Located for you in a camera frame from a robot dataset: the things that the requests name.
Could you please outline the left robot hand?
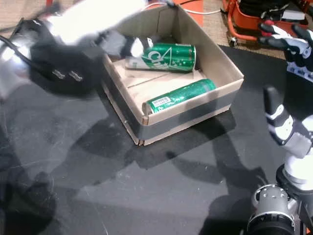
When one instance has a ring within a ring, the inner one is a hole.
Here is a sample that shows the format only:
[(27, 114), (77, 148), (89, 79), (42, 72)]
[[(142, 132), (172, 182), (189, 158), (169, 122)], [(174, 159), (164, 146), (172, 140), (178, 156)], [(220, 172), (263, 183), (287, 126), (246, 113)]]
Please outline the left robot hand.
[(154, 46), (153, 39), (126, 36), (114, 27), (145, 5), (144, 0), (82, 0), (59, 16), (47, 17), (46, 22), (51, 34), (67, 46), (94, 42), (108, 55), (139, 57)]

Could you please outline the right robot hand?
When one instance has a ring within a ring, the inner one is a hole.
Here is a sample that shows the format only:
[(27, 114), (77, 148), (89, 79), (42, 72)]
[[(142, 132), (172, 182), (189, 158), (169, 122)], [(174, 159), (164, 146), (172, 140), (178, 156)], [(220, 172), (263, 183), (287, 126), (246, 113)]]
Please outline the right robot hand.
[(284, 52), (291, 87), (281, 97), (273, 86), (263, 89), (265, 116), (274, 141), (289, 155), (284, 174), (300, 189), (313, 188), (313, 32), (291, 26), (294, 36), (268, 23), (259, 28), (267, 36), (258, 42)]

